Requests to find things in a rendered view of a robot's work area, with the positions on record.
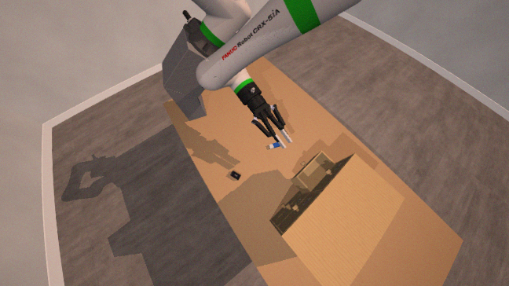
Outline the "small tan wooden chest of drawers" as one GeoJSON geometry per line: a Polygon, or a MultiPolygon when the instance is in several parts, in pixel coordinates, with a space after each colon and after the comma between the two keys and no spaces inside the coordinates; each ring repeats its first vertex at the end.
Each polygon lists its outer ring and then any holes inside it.
{"type": "Polygon", "coordinates": [[[322,286],[350,286],[405,198],[355,153],[324,190],[299,195],[318,192],[284,233],[270,222],[322,286]]]}

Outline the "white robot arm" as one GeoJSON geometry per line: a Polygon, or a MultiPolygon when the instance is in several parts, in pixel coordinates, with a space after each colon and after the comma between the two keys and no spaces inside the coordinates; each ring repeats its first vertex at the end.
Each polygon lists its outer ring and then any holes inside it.
{"type": "Polygon", "coordinates": [[[206,90],[229,86],[247,105],[262,93],[247,73],[249,64],[361,0],[269,0],[251,20],[245,0],[192,1],[206,13],[200,21],[183,11],[189,41],[206,57],[196,69],[198,83],[206,90]]]}

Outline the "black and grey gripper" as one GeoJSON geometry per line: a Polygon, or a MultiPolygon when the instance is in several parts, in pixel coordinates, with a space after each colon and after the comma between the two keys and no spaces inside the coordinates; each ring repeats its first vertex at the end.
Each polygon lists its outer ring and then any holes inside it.
{"type": "Polygon", "coordinates": [[[248,108],[253,113],[253,120],[251,123],[256,125],[264,134],[266,137],[273,137],[276,142],[279,143],[280,147],[282,149],[285,149],[285,144],[281,141],[281,139],[278,137],[278,135],[275,133],[271,125],[269,124],[269,121],[267,117],[274,123],[274,125],[280,130],[284,138],[287,140],[288,143],[291,143],[292,140],[287,135],[287,132],[284,129],[285,122],[280,115],[279,111],[277,110],[277,106],[270,105],[266,102],[264,97],[262,95],[257,96],[255,99],[253,99],[249,104],[247,104],[248,108]],[[271,109],[273,110],[274,115],[271,113],[271,109]],[[260,119],[266,126],[266,128],[257,120],[260,119]],[[277,121],[278,120],[278,121],[277,121]]]}

